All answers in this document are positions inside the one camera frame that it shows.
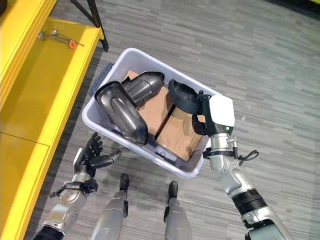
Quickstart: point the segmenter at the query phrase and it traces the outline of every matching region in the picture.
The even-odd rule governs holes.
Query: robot
[[[211,147],[203,152],[203,157],[210,161],[212,170],[218,173],[218,182],[238,209],[244,226],[249,229],[244,239],[293,240],[278,215],[250,184],[241,169],[243,162],[256,158],[259,152],[254,150],[245,157],[238,155],[238,140],[235,136],[231,136],[235,126],[232,99],[223,95],[210,96],[203,94],[202,91],[194,94],[188,86],[182,85],[177,88],[182,93],[180,96],[185,94],[187,99],[193,101],[196,109],[190,109],[185,100],[176,101],[174,104],[185,112],[193,114],[192,126],[197,134],[209,137]],[[199,114],[204,115],[205,122],[198,121]],[[94,179],[96,169],[112,164],[120,156],[119,152],[100,156],[101,145],[101,138],[95,133],[85,148],[79,149],[74,160],[72,181],[65,183],[60,190],[50,196],[58,196],[59,201],[33,240],[62,240],[75,224],[87,196],[98,189]],[[119,239],[122,219],[128,216],[128,187],[129,177],[123,174],[120,178],[119,192],[102,211],[91,240]],[[173,181],[168,188],[168,206],[164,212],[166,223],[164,239],[191,240],[191,225],[186,211],[177,199],[177,194],[178,183]]]

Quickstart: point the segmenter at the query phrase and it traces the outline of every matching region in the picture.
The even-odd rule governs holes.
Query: black cable
[[[247,156],[240,155],[238,159],[240,160],[239,166],[241,166],[244,162],[251,161],[259,156],[259,152],[255,149],[250,152]]]

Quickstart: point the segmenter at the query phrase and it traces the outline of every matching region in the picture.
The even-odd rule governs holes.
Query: black shoe
[[[168,189],[168,204],[171,198],[177,198],[178,195],[178,183],[176,181],[172,181],[169,185]]]
[[[129,188],[129,176],[126,173],[123,173],[120,177],[120,191],[127,192]]]

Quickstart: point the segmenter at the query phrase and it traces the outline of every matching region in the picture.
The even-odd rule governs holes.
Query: robot leg
[[[103,209],[90,240],[118,240],[120,238],[122,220],[128,216],[128,187],[129,176],[122,174],[120,190]]]
[[[191,240],[192,230],[186,211],[177,199],[178,183],[173,181],[169,185],[169,201],[165,208],[163,221],[165,226],[165,240]]]

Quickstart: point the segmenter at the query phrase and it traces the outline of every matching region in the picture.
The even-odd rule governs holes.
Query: orange handle
[[[70,40],[70,41],[69,41],[69,47],[70,47],[71,49],[75,49],[76,46],[77,46],[77,44],[76,44],[75,41],[73,41],[73,40]]]

